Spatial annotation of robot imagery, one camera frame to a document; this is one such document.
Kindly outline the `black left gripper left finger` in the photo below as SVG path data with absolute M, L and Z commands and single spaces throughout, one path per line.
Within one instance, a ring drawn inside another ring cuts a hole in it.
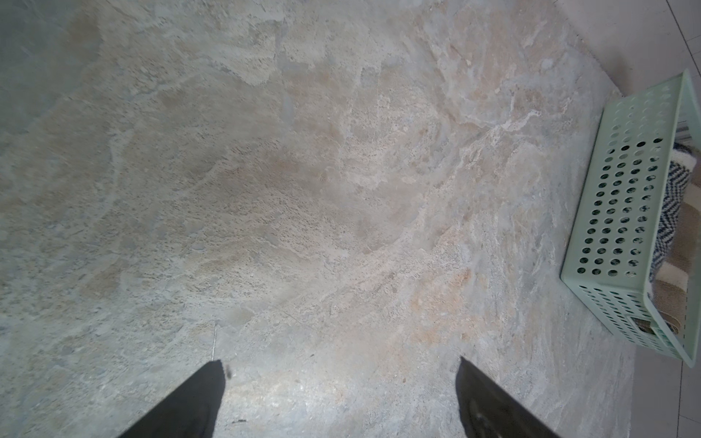
M 209 361 L 120 438 L 212 438 L 225 388 L 222 361 Z

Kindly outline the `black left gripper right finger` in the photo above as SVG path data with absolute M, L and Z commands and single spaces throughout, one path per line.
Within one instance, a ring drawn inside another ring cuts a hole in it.
M 456 397 L 466 437 L 559 437 L 465 357 L 456 373 Z

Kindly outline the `mint green plastic basket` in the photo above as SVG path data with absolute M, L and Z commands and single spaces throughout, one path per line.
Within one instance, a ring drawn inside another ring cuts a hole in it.
M 655 242 L 680 133 L 699 147 L 700 106 L 687 71 L 605 106 L 560 278 L 611 334 L 694 367 L 700 266 L 689 277 L 679 332 L 652 299 Z

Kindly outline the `brown beige plaid scarf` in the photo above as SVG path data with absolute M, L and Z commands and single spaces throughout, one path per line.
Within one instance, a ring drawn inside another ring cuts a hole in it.
M 700 166 L 692 172 L 686 189 L 671 252 L 664 260 L 649 294 L 666 326 L 677 335 L 686 321 L 689 281 L 697 258 L 700 237 Z

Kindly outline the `black white houndstooth scarf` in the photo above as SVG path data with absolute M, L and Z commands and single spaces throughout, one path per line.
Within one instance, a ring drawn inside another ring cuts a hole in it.
M 682 143 L 675 142 L 668 167 L 666 189 L 664 190 L 663 205 L 656 233 L 649 276 L 650 282 L 655 280 L 657 272 L 671 252 L 682 202 L 696 165 L 697 157 L 693 150 Z

